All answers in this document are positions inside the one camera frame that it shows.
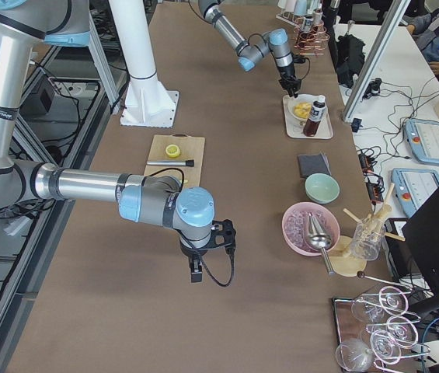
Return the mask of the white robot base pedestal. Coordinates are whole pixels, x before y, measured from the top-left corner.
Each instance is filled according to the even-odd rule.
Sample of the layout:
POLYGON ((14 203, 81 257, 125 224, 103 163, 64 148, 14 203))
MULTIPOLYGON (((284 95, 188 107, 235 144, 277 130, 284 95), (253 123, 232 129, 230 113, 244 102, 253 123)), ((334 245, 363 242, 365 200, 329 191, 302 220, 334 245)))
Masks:
POLYGON ((143 2, 113 0, 110 9, 130 76, 120 123, 171 128, 179 93, 159 81, 143 2))

